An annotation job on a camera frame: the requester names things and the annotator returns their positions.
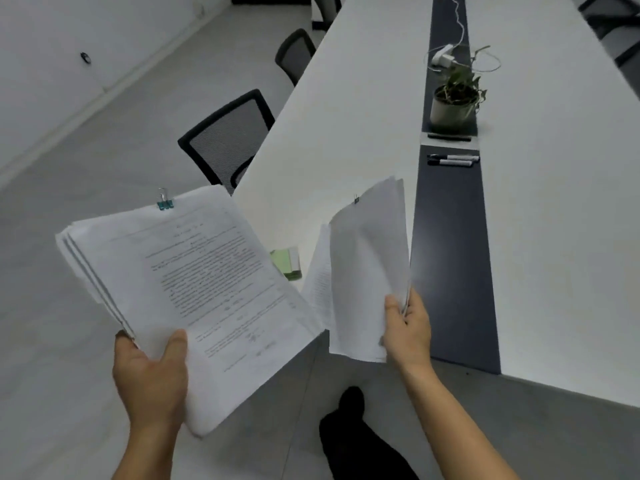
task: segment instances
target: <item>baseboard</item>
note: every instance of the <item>baseboard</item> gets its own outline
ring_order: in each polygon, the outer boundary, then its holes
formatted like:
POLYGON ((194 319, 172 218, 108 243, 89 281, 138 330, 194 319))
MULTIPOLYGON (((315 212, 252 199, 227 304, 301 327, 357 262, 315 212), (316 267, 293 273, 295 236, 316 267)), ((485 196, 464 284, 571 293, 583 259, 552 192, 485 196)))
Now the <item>baseboard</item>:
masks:
POLYGON ((318 22, 316 20, 311 21, 311 30, 327 31, 331 27, 331 22, 318 22))
POLYGON ((29 165, 34 163, 44 153, 51 150, 55 145, 59 144, 69 134, 73 133, 80 125, 86 120, 91 118, 96 112, 107 106, 108 103, 113 101, 117 96, 122 94, 124 90, 130 87, 144 74, 149 72, 165 57, 171 55, 178 47, 180 47, 188 38, 194 35, 198 30, 203 28, 204 25, 213 20, 217 15, 222 12, 227 6, 230 5, 229 0, 221 0, 219 3, 209 8, 200 19, 194 20, 185 30, 181 31, 180 35, 167 43, 164 47, 158 50, 155 54, 149 56, 149 58, 137 65, 122 79, 117 81, 107 92, 98 96, 96 99, 87 104, 80 111, 69 117, 60 126, 53 129, 42 138, 40 138, 36 144, 32 145, 27 151, 13 158, 0 168, 0 189, 17 177, 23 172, 29 165))
POLYGON ((231 0, 233 5, 311 5, 311 0, 231 0))

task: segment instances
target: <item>forearm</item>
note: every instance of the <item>forearm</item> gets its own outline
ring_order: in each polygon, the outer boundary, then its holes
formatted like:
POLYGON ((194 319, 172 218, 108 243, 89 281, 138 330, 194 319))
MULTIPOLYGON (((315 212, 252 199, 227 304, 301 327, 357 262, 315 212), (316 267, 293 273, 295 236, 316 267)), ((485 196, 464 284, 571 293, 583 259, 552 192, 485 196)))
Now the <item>forearm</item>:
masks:
POLYGON ((401 368, 401 373, 446 480, 517 480, 431 364, 401 368))
POLYGON ((169 480, 176 437, 174 428, 132 427, 113 480, 169 480))

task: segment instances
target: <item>gray tile floor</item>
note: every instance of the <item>gray tile floor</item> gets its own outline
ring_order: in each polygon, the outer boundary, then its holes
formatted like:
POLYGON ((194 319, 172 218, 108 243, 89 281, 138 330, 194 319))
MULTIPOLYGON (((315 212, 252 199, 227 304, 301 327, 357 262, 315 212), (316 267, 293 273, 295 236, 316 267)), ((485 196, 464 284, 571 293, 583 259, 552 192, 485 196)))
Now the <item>gray tile floor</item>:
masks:
MULTIPOLYGON (((206 180, 176 140, 260 88, 277 115, 292 85, 273 63, 308 7, 233 7, 1 192, 0 465, 7 479, 109 478, 127 435, 110 368, 117 327, 80 288, 53 235, 147 205, 158 185, 206 180)), ((316 44, 321 34, 313 34, 316 44)), ((640 411, 436 364, 523 479, 640 477, 640 411)), ((440 478, 393 368, 329 355, 323 335, 204 440, 181 432, 174 478, 329 479, 317 424, 360 385, 366 420, 420 478, 440 478)))

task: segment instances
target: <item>black binder clip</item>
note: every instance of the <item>black binder clip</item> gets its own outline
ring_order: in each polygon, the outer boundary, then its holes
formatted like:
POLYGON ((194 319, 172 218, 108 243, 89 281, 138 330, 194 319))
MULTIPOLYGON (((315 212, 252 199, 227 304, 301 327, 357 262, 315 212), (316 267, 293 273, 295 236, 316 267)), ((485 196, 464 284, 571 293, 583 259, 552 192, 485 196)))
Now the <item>black binder clip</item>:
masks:
POLYGON ((158 209, 166 210, 173 208, 173 201, 168 198, 166 189, 160 188, 160 202, 158 202, 158 209))

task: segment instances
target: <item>person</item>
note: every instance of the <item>person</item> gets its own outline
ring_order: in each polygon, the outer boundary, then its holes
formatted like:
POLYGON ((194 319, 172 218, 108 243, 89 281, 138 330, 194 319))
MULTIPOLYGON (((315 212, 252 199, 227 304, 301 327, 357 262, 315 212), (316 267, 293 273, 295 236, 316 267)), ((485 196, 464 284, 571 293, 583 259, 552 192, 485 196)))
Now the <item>person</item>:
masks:
MULTIPOLYGON (((517 480, 480 428, 438 379, 429 347, 429 316, 412 289, 406 315, 385 298, 383 342, 406 386, 445 480, 517 480)), ((184 420, 188 375, 187 336, 172 334, 159 361, 149 360, 121 331, 116 335, 113 378, 129 415, 127 448, 113 480, 169 479, 173 448, 184 420)), ((413 480, 418 476, 395 449, 362 420, 364 396, 350 387, 338 409, 319 426, 335 480, 413 480)))

